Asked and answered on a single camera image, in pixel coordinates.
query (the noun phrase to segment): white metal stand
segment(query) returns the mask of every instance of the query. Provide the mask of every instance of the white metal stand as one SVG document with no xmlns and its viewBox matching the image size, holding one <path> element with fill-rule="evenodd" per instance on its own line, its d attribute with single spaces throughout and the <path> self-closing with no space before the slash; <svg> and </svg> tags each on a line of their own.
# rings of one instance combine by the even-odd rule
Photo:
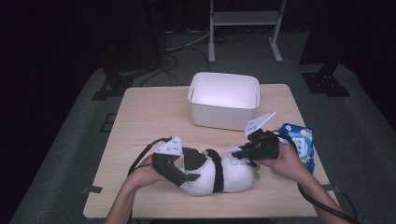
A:
<svg viewBox="0 0 396 224">
<path fill-rule="evenodd" d="M 224 25 L 274 25 L 272 37 L 268 38 L 277 63 L 282 63 L 282 56 L 276 45 L 280 23 L 287 0 L 282 0 L 279 11 L 236 11 L 215 12 L 214 0 L 210 0 L 209 62 L 215 62 L 214 27 Z"/>
</svg>

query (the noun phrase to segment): wire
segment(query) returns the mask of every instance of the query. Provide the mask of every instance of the wire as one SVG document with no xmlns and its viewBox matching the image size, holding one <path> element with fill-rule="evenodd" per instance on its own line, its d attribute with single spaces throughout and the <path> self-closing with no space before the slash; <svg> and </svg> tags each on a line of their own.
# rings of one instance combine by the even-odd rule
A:
<svg viewBox="0 0 396 224">
<path fill-rule="evenodd" d="M 168 142 L 168 141 L 170 141 L 170 140 L 172 140 L 172 138 L 160 138 L 160 139 L 157 139 L 157 140 L 155 140 L 154 142 L 148 144 L 148 145 L 146 146 L 146 148 L 143 149 L 143 151 L 142 151 L 142 152 L 139 154 L 139 156 L 136 158 L 136 160 L 134 161 L 134 163 L 131 165 L 131 168 L 129 168 L 128 175 L 130 175 L 131 172 L 133 172 L 133 171 L 136 169 L 135 167 L 137 166 L 137 164 L 143 159 L 143 157 L 148 153 L 148 151 L 149 151 L 155 144 L 157 144 L 157 143 L 159 143 L 159 142 Z"/>
<path fill-rule="evenodd" d="M 276 224 L 279 221 L 279 218 L 275 219 L 274 221 L 271 221 L 272 224 Z"/>
<path fill-rule="evenodd" d="M 134 170 L 136 170 L 136 169 L 138 169 L 138 168 L 145 167 L 145 166 L 150 166 L 150 165 L 152 165 L 152 162 L 151 162 L 151 163 L 148 163 L 148 164 L 144 164 L 144 165 L 139 165 L 138 167 L 134 168 Z"/>
<path fill-rule="evenodd" d="M 286 136 L 287 138 L 285 138 L 285 139 L 289 141 L 289 143 L 292 145 L 292 147 L 294 148 L 295 152 L 298 155 L 297 146 L 292 141 L 291 137 L 288 134 L 280 134 L 279 136 L 281 136 L 283 138 L 285 138 L 285 136 Z M 313 199 L 311 196 L 309 196 L 305 192 L 305 190 L 303 189 L 303 187 L 301 187 L 300 184 L 297 184 L 297 187 L 298 187 L 298 190 L 300 191 L 301 195 L 303 196 L 303 198 L 305 198 L 309 203 L 312 203 L 314 206 L 316 206 L 316 207 L 318 207 L 318 208 L 320 208 L 322 210 L 325 210 L 326 212 L 329 212 L 329 213 L 331 213 L 331 214 L 333 214 L 335 216 L 338 216 L 338 217 L 340 217 L 340 218 L 342 218 L 342 219 L 344 219 L 344 220 L 346 220 L 346 221 L 348 221 L 350 223 L 359 223 L 359 221 L 357 219 L 357 216 L 356 216 L 356 211 L 354 211 L 355 212 L 355 217 L 350 217 L 349 215 L 347 215 L 345 213 L 342 213 L 342 212 L 340 212 L 338 210 L 335 210 L 335 209 L 327 206 L 326 204 L 323 204 L 323 203 L 320 203 L 320 202 L 316 201 L 315 199 Z"/>
<path fill-rule="evenodd" d="M 208 32 L 207 30 L 189 30 L 189 29 L 181 31 L 182 34 L 186 34 L 186 35 L 201 35 L 202 33 L 206 34 L 207 32 Z"/>
<path fill-rule="evenodd" d="M 208 62 L 208 59 L 206 58 L 206 56 L 200 50 L 198 50 L 198 49 L 178 49 L 178 50 L 175 50 L 173 52 L 179 52 L 179 51 L 182 51 L 182 50 L 194 50 L 194 51 L 197 51 L 198 53 L 200 53 L 205 59 L 207 71 L 210 72 L 210 64 Z"/>
<path fill-rule="evenodd" d="M 201 36 L 201 37 L 199 37 L 199 38 L 197 38 L 197 39 L 195 39 L 195 40 L 193 40 L 193 41 L 191 41 L 190 43 L 187 43 L 187 44 L 184 44 L 184 45 L 181 45 L 181 46 L 179 46 L 179 47 L 176 47 L 176 48 L 172 48 L 172 49 L 165 49 L 166 51 L 175 51 L 175 50 L 178 50 L 178 49 L 183 49 L 183 48 L 186 48 L 186 47 L 188 47 L 188 46 L 191 46 L 191 45 L 194 45 L 194 44 L 196 44 L 196 43 L 199 43 L 199 42 L 201 42 L 202 40 L 204 40 L 205 38 L 207 38 L 209 36 L 209 33 L 207 33 L 206 35 L 204 35 L 204 36 Z"/>
<path fill-rule="evenodd" d="M 354 218 L 355 218 L 355 219 L 358 219 L 358 213 L 357 213 L 357 211 L 356 211 L 355 206 L 353 205 L 352 200 L 350 200 L 350 198 L 349 198 L 349 197 L 341 190 L 341 188 L 338 187 L 338 186 L 334 186 L 334 192 L 335 192 L 335 193 L 341 193 L 341 194 L 346 198 L 346 200 L 349 202 L 350 206 L 352 207 Z"/>
<path fill-rule="evenodd" d="M 162 67 L 162 71 L 160 71 L 160 72 L 158 72 L 158 73 L 155 73 L 155 74 L 152 74 L 151 76 L 147 77 L 147 78 L 140 84 L 139 87 L 143 87 L 143 85 L 144 85 L 146 82 L 148 82 L 150 79 L 152 79 L 152 78 L 154 78 L 154 77 L 156 77 L 156 76 L 158 76 L 158 75 L 160 75 L 160 74 L 163 74 L 163 73 L 166 73 L 166 74 L 168 75 L 168 77 L 169 77 L 169 85 L 170 85 L 170 86 L 172 86 L 171 77 L 173 77 L 173 78 L 175 78 L 175 79 L 177 80 L 177 81 L 176 81 L 176 85 L 177 85 L 177 83 L 178 83 L 178 78 L 175 77 L 175 76 L 173 76 L 173 75 L 171 75 L 171 74 L 169 73 L 169 71 L 172 70 L 173 68 L 175 68 L 175 67 L 177 66 L 177 64 L 178 64 L 178 59 L 177 59 L 177 57 L 175 57 L 174 55 L 171 55 L 171 54 L 166 54 L 166 56 L 169 56 L 169 57 L 175 59 L 175 61 L 176 61 L 175 64 L 172 65 L 172 66 L 171 66 L 170 68 L 168 68 L 168 69 L 164 69 L 164 68 Z"/>
<path fill-rule="evenodd" d="M 231 45 L 245 39 L 244 33 L 246 32 L 239 31 L 236 32 L 235 34 L 231 34 L 231 32 L 232 31 L 230 31 L 230 28 L 224 28 L 224 27 L 219 28 L 219 30 L 215 34 L 214 42 L 221 45 Z"/>
<path fill-rule="evenodd" d="M 235 5 L 233 5 L 233 8 L 231 9 L 231 11 L 234 11 L 236 6 L 238 6 L 238 4 L 239 4 L 239 0 L 236 1 Z"/>
</svg>

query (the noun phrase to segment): white storage box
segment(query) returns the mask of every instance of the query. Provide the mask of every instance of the white storage box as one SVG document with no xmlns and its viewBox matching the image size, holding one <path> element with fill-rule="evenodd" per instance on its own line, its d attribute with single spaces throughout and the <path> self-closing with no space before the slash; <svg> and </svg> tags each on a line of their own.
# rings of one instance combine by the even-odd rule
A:
<svg viewBox="0 0 396 224">
<path fill-rule="evenodd" d="M 260 104 L 260 84 L 255 77 L 198 73 L 188 99 L 194 124 L 244 131 Z"/>
</svg>

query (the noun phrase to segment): stuffed toy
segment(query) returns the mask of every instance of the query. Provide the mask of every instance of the stuffed toy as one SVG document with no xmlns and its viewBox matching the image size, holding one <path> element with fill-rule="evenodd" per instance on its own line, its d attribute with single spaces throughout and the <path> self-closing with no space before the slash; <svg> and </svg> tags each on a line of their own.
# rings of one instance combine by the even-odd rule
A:
<svg viewBox="0 0 396 224">
<path fill-rule="evenodd" d="M 299 155 L 304 156 L 304 161 L 309 161 L 306 163 L 307 167 L 313 165 L 312 131 L 284 124 L 279 132 L 264 132 L 260 127 L 274 114 L 275 112 L 272 112 L 248 122 L 245 129 L 248 142 L 240 147 L 229 147 L 223 155 L 214 149 L 207 149 L 200 153 L 197 149 L 183 147 L 180 137 L 158 139 L 142 151 L 128 174 L 135 169 L 143 156 L 160 141 L 166 143 L 155 150 L 152 157 L 153 168 L 170 182 L 194 196 L 250 189 L 254 180 L 260 178 L 258 173 L 260 165 L 254 161 L 277 159 L 279 139 L 291 144 L 296 150 L 299 148 L 297 150 Z M 294 130 L 298 130 L 299 134 L 290 137 L 294 134 Z M 182 155 L 184 156 L 184 167 L 177 168 L 174 161 Z"/>
</svg>

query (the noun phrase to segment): gray carpet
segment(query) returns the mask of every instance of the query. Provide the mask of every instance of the gray carpet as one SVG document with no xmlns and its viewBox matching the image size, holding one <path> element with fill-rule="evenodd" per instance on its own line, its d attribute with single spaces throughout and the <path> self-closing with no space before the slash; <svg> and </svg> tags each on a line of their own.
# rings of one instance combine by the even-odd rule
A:
<svg viewBox="0 0 396 224">
<path fill-rule="evenodd" d="M 339 65 L 335 76 L 350 97 L 311 94 L 302 72 L 318 71 L 321 64 L 299 65 L 307 33 L 281 32 L 278 38 L 283 63 L 276 63 L 267 42 L 270 33 L 233 35 L 233 44 L 216 45 L 216 62 L 211 72 L 256 77 L 260 83 L 285 83 L 290 86 L 304 122 L 314 129 L 314 142 L 327 175 L 351 199 L 361 223 L 394 223 L 396 213 L 396 133 L 362 89 L 356 76 Z M 198 35 L 170 34 L 168 45 L 189 43 Z M 206 42 L 189 47 L 207 56 Z M 184 86 L 193 75 L 208 71 L 203 54 L 185 49 L 172 53 L 177 65 L 169 73 L 155 76 L 144 86 Z M 165 57 L 163 68 L 176 64 Z M 134 86 L 150 75 L 138 77 Z M 87 219 L 82 211 L 96 174 L 109 133 L 100 132 L 106 116 L 117 113 L 121 97 L 92 101 L 105 74 L 98 69 L 87 82 L 64 126 L 58 133 L 47 158 L 29 188 L 11 223 L 103 223 Z M 352 215 L 347 200 L 337 195 L 342 207 Z M 315 217 L 279 218 L 273 222 L 319 223 Z"/>
</svg>

